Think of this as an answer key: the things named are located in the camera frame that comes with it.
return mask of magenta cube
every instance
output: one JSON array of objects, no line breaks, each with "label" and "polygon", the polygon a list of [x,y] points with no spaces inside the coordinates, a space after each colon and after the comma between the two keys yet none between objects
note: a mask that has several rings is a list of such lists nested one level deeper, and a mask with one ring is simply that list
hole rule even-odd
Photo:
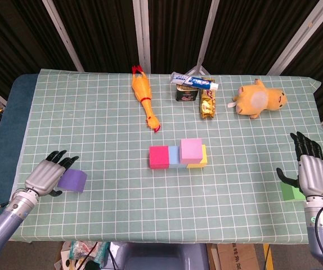
[{"label": "magenta cube", "polygon": [[150,169],[169,168],[169,147],[150,146],[149,147],[149,166]]},{"label": "magenta cube", "polygon": [[180,143],[180,163],[197,164],[203,159],[201,139],[182,139]]}]

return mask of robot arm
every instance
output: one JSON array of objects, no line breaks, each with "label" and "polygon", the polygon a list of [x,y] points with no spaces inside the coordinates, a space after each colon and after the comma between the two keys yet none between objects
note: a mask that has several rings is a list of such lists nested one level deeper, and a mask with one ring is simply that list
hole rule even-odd
[{"label": "robot arm", "polygon": [[25,189],[13,194],[8,207],[0,215],[0,251],[36,206],[39,197],[48,194],[51,196],[62,194],[62,191],[55,191],[54,187],[63,173],[79,158],[78,156],[66,157],[59,162],[65,153],[66,150],[54,151],[45,160],[42,160],[25,181]]},{"label": "robot arm", "polygon": [[298,179],[284,176],[277,168],[278,177],[286,184],[297,187],[305,195],[304,212],[312,255],[323,265],[323,155],[315,141],[297,132],[291,133],[298,160]]}]

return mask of candy bar wrapper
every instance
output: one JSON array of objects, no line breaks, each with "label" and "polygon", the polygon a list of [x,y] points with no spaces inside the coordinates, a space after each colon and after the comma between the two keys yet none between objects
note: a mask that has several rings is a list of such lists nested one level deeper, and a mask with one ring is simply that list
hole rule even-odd
[{"label": "candy bar wrapper", "polygon": [[201,117],[214,117],[216,113],[216,91],[215,90],[200,90],[200,113]]}]

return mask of table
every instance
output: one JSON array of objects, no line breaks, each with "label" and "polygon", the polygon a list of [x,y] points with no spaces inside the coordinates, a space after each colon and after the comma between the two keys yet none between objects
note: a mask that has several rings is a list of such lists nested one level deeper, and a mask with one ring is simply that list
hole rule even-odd
[{"label": "table", "polygon": [[[307,242],[302,202],[282,201],[275,168],[296,175],[290,132],[301,131],[323,148],[312,94],[318,82],[213,77],[219,83],[217,113],[202,119],[198,101],[175,101],[169,75],[150,75],[152,106],[161,122],[154,133],[146,127],[130,74],[42,70],[15,187],[23,186],[32,168],[55,149],[80,154],[73,167],[88,179],[83,193],[41,198],[13,239]],[[288,105],[256,120],[228,109],[237,89],[255,78],[283,88]],[[150,145],[178,145],[181,138],[195,137],[207,145],[204,169],[148,168]]]}]

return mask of green cube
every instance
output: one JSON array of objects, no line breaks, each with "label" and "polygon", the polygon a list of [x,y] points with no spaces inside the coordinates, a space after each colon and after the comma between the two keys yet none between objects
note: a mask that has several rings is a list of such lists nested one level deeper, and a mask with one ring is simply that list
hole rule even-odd
[{"label": "green cube", "polygon": [[283,194],[283,199],[285,201],[290,201],[290,200],[304,201],[306,199],[306,197],[296,187],[293,187],[283,182],[280,183],[280,187],[281,187],[281,192]]}]

